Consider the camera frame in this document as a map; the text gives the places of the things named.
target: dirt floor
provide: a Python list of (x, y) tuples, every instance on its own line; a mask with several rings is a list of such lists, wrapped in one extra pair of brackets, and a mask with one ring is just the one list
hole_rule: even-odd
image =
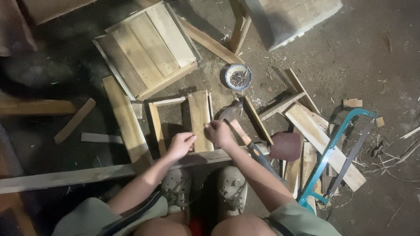
[[(265, 51), (251, 25), (241, 58), (251, 69), (253, 78), (251, 87), (243, 93), (224, 86), (221, 71), (226, 63), (196, 44), (203, 56), (199, 68), (145, 103), (208, 89), (212, 92), (215, 113), (236, 96), (243, 95), (249, 96), (255, 109), (262, 112), (268, 104), (292, 92), (284, 77), (286, 68), (293, 68), (321, 110), (321, 116), (331, 123), (343, 121), (346, 114), (341, 112), (343, 99), (362, 99), (363, 108), (378, 112), (386, 123), (384, 127), (372, 129), (357, 158), (363, 166), (356, 166), (363, 171), (367, 182), (355, 193), (340, 187), (341, 195), (333, 197), (332, 207), (318, 210), (318, 215), (325, 219), (331, 214), (328, 221), (343, 235), (417, 235), (420, 232), (419, 183), (395, 179), (388, 173), (382, 174), (382, 170), (372, 172), (379, 168), (375, 164), (381, 163), (371, 157), (370, 152), (385, 139), (391, 144), (386, 153), (399, 156), (418, 137), (399, 139), (420, 125), (420, 3), (417, 0), (344, 0), (343, 4), (330, 19), (270, 53)], [(178, 14), (220, 42), (224, 34), (231, 35), (234, 17), (228, 0), (181, 0), (172, 6)], [(129, 162), (123, 146), (82, 143), (80, 133), (119, 134), (101, 82), (101, 78), (110, 73), (91, 40), (139, 9), (128, 0), (98, 0), (34, 28), (39, 52), (1, 60), (6, 78), (0, 81), (0, 87), (6, 93), (67, 99), (77, 107), (90, 97), (97, 101), (93, 111), (59, 146), (53, 137), (70, 116), (2, 119), (26, 175)], [(140, 124), (156, 157), (158, 148), (153, 130), (150, 134), (146, 111)], [(172, 127), (182, 129), (180, 107), (159, 109), (159, 112), (165, 133), (178, 130)], [(361, 123), (365, 121), (357, 122), (344, 144), (345, 154), (355, 144), (363, 127)], [(254, 141), (260, 140), (245, 114), (239, 122)], [(289, 130), (289, 123), (280, 115), (272, 116), (264, 124), (270, 134)], [(201, 186), (207, 174), (225, 164), (191, 168), (196, 185)], [(405, 162), (388, 170), (398, 178), (417, 180), (419, 168), (419, 154), (414, 152)], [(39, 235), (50, 235), (63, 214), (85, 197), (103, 193), (114, 183), (107, 181), (27, 193)], [(252, 189), (249, 189), (245, 211), (268, 215)]]

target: green shorts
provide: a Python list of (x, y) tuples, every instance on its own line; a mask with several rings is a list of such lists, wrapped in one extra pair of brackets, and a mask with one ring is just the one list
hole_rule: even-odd
[[(167, 213), (168, 202), (164, 197), (160, 197), (141, 217), (118, 229), (113, 235), (127, 236), (139, 228), (143, 222), (165, 216)], [(100, 235), (107, 226), (121, 219), (120, 215), (110, 211), (106, 203), (97, 198), (88, 198), (58, 222), (52, 236), (96, 236)], [(287, 204), (279, 207), (264, 221), (279, 236), (283, 234), (279, 231), (276, 222), (285, 226), (297, 236), (340, 236), (340, 233), (330, 223), (318, 218), (298, 204)]]

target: shoe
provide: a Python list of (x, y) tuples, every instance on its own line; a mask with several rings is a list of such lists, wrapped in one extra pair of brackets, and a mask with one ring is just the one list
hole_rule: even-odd
[(169, 170), (162, 181), (162, 193), (168, 201), (168, 214), (178, 213), (189, 205), (191, 176), (184, 169)]
[(244, 212), (248, 184), (245, 177), (234, 166), (222, 168), (217, 187), (219, 190), (219, 218), (239, 215)]

